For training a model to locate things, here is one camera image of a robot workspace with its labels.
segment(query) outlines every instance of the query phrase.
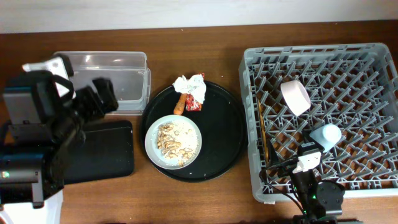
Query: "round black tray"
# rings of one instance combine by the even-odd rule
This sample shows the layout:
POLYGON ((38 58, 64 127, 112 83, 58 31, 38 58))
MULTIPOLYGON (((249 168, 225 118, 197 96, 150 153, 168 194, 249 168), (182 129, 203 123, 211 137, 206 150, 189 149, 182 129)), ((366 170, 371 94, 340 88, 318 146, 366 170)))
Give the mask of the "round black tray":
MULTIPOLYGON (((201 111, 184 111, 182 114, 201 132, 202 147, 198 157, 189 166, 177 170, 163 169, 151 161, 157 170, 176 180, 200 182, 219 177, 238 161, 248 146, 242 104, 219 85, 205 83, 205 102, 201 111)), ((173 114, 179 98, 180 93, 170 86, 148 103, 139 130, 143 148, 149 127, 159 118, 173 114)))

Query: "clear plastic container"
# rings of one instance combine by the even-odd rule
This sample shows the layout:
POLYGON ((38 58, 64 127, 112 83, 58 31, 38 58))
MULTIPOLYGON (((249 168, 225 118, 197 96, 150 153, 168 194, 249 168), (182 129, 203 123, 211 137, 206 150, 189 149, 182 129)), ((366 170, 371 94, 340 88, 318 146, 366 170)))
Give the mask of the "clear plastic container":
POLYGON ((76 90, 87 85, 94 91, 94 78, 109 78, 119 109, 111 114, 141 115, 150 94, 150 70, 144 52, 56 52, 69 56, 76 90))

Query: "white cup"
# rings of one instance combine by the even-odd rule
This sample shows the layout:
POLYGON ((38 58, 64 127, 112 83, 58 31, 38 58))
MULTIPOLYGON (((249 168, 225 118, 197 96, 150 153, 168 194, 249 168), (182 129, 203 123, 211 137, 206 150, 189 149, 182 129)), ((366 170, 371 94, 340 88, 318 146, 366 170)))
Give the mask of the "white cup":
POLYGON ((310 133, 310 137, 316 140, 328 152, 341 139, 341 131, 334 124, 326 124, 310 133))
POLYGON ((311 107, 311 100, 303 84, 294 80, 280 84, 282 96, 294 115, 300 116, 311 107))

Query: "snack wrapper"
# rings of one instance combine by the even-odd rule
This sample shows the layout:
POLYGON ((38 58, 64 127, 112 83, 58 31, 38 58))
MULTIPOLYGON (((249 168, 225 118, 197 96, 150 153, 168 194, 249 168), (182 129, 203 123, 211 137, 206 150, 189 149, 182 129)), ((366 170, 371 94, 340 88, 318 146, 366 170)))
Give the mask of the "snack wrapper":
POLYGON ((187 102, 185 103, 185 109, 187 111, 200 111, 201 103, 197 102, 191 94, 187 95, 187 102))

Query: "black mat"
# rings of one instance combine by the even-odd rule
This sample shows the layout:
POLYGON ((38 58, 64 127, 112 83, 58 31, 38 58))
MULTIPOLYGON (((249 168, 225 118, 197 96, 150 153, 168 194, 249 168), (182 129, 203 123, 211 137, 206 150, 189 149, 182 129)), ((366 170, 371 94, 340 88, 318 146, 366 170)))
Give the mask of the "black mat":
MULTIPOLYGON (((207 89, 201 111, 184 111, 182 115, 191 119, 201 132, 202 149, 198 157, 190 165, 177 170, 163 169, 152 163, 173 179, 186 182, 213 179, 228 171, 247 150, 243 105, 219 85, 205 83, 207 89)), ((149 102, 139 130, 143 149, 149 127, 159 118, 173 114, 179 98, 180 93, 170 86, 149 102)))
POLYGON ((124 177, 134 171, 130 121, 100 121, 83 127, 86 140, 69 147, 65 184, 124 177))

